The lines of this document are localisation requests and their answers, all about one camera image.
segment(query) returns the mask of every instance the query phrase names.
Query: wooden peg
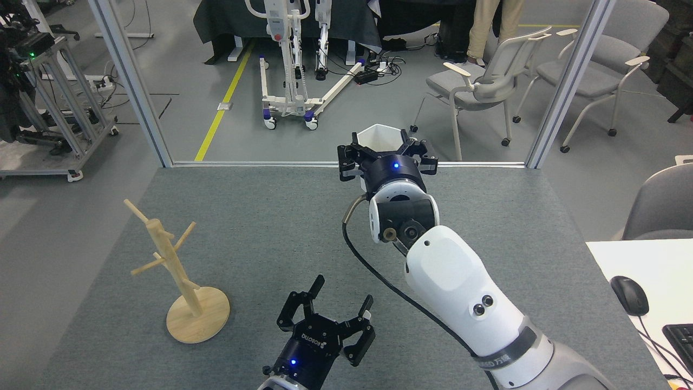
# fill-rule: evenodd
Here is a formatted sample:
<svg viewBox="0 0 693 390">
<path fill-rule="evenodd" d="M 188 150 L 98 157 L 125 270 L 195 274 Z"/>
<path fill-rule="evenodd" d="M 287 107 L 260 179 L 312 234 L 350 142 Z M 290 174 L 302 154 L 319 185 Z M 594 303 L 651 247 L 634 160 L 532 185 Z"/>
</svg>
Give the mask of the wooden peg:
<svg viewBox="0 0 693 390">
<path fill-rule="evenodd" d="M 123 203 L 124 203 L 128 208 L 130 208 L 130 210 L 132 210 L 132 213 L 135 214 L 135 215 L 137 215 L 137 218 L 140 218 L 140 220 L 142 220 L 142 222 L 147 223 L 147 221 L 149 221 L 149 219 L 148 219 L 147 217 L 145 217 L 144 214 L 142 214 L 142 212 L 139 211 L 139 209 L 137 209 L 137 207 L 135 207 L 135 205 L 133 205 L 132 202 L 130 202 L 129 199 L 125 199 L 125 200 L 123 201 Z"/>
<path fill-rule="evenodd" d="M 195 225 L 197 225 L 197 224 L 194 221 L 190 222 L 190 226 L 188 226 L 188 228 L 185 230 L 185 232 L 183 232 L 183 235 L 180 236 L 180 238 L 178 239 L 178 242 L 175 243 L 175 245 L 173 246 L 174 251 L 178 251 L 180 246 L 183 245 L 183 243 L 185 242 L 185 239 L 188 238 L 188 236 L 190 235 L 190 232 L 193 231 Z"/>
<path fill-rule="evenodd" d="M 163 263 L 163 262 L 165 262 L 165 261 L 166 261 L 166 259 L 164 259 L 163 257 L 159 257 L 158 260 L 154 260 L 153 262 L 144 264 L 143 266 L 139 267 L 138 269 L 133 269 L 130 273 L 131 273 L 133 276 L 134 276 L 134 275 L 137 275 L 138 273 L 142 273 L 142 272 L 144 272 L 144 271 L 147 271 L 148 269 L 150 269 L 150 268 L 152 268 L 152 267 L 155 267 L 155 266 L 157 266 L 157 265 L 159 265 L 159 264 L 161 264 L 161 263 Z"/>
</svg>

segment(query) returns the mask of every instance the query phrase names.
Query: wooden stand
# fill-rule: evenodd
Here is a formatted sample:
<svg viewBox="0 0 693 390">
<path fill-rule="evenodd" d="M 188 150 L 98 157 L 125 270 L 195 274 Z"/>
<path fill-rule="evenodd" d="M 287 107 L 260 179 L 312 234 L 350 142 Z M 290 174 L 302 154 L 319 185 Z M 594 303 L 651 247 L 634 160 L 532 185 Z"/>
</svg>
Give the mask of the wooden stand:
<svg viewBox="0 0 693 390">
<path fill-rule="evenodd" d="M 185 242 L 195 227 L 195 222 L 185 230 L 175 245 L 171 244 L 174 235 L 164 230 L 159 219 L 148 219 L 132 202 L 125 199 L 124 203 L 144 222 L 149 235 L 159 252 L 154 252 L 154 260 L 130 273 L 137 275 L 154 266 L 163 264 L 173 276 L 181 296 L 171 305 L 166 316 L 166 327 L 174 339 L 194 344 L 212 338 L 219 333 L 229 319 L 231 305 L 226 295 L 214 287 L 200 287 L 188 279 L 183 265 L 178 259 L 177 251 Z"/>
</svg>

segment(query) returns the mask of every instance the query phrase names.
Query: table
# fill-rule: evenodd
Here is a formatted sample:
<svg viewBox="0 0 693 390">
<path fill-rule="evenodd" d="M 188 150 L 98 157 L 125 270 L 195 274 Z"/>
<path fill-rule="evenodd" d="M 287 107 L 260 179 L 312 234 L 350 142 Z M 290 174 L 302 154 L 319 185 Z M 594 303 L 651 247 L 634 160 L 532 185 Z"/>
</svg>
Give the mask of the table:
<svg viewBox="0 0 693 390">
<path fill-rule="evenodd" d="M 337 359 L 324 390 L 490 389 L 463 348 L 352 256 L 341 220 L 361 190 L 338 177 L 336 167 L 160 169 L 137 206 L 176 236 L 197 222 L 178 255 L 193 282 L 228 295 L 229 322 L 195 345 L 167 333 L 166 313 L 179 292 L 162 267 L 130 275 L 154 251 L 132 217 L 35 388 L 256 389 L 262 366 L 273 364 L 288 340 L 276 325 L 287 295 L 321 273 L 316 311 L 350 319 L 372 294 L 376 331 L 361 365 Z M 441 221 L 547 336 L 575 349 L 618 389 L 669 388 L 539 170 L 439 167 L 424 180 Z M 351 241 L 415 296 L 403 257 L 373 243 L 367 226 L 361 205 L 349 224 Z"/>
<path fill-rule="evenodd" d="M 251 0 L 256 10 L 265 9 L 263 0 Z M 315 21 L 315 0 L 310 0 L 311 15 L 301 23 L 304 37 L 319 37 L 320 28 Z M 243 0 L 202 0 L 193 17 L 195 30 L 202 43 L 212 42 L 214 56 L 206 63 L 214 63 L 228 53 L 236 38 L 267 38 L 267 20 L 248 12 Z M 373 13 L 365 0 L 340 0 L 332 4 L 330 40 L 342 39 L 357 42 L 374 51 L 380 51 L 380 37 Z"/>
<path fill-rule="evenodd" d="M 587 245 L 607 280 L 623 275 L 642 287 L 650 308 L 642 321 L 652 339 L 674 352 L 662 327 L 693 323 L 693 239 L 601 241 Z M 638 318 L 630 318 L 633 326 L 642 331 Z M 653 348 L 650 353 L 662 373 L 674 374 Z M 685 368 L 671 356 L 667 358 L 685 375 Z"/>
</svg>

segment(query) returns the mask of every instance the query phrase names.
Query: round wooden base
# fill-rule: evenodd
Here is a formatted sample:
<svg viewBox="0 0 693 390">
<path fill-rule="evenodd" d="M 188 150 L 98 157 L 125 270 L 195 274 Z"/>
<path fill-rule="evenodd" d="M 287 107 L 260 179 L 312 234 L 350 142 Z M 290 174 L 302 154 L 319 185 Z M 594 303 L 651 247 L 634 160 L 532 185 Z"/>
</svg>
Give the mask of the round wooden base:
<svg viewBox="0 0 693 390">
<path fill-rule="evenodd" d="M 186 343 L 201 343 L 219 333 L 229 319 L 231 305 L 221 290 L 200 287 L 195 294 L 202 306 L 202 315 L 194 317 L 185 298 L 180 296 L 166 316 L 166 327 L 174 339 Z"/>
</svg>

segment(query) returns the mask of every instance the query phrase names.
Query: white desk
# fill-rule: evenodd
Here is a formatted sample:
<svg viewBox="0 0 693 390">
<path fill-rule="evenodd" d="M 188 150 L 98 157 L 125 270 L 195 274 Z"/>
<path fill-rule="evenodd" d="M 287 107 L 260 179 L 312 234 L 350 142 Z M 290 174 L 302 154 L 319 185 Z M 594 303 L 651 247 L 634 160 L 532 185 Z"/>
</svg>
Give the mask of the white desk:
<svg viewBox="0 0 693 390">
<path fill-rule="evenodd" d="M 693 239 L 599 241 L 588 242 L 587 246 L 607 280 L 623 275 L 642 287 L 649 302 L 649 312 L 642 321 L 652 339 L 676 354 L 662 327 L 693 323 Z M 638 318 L 630 318 L 642 331 Z M 649 349 L 662 373 L 674 374 L 651 346 Z M 664 354 L 686 376 L 685 368 Z"/>
</svg>

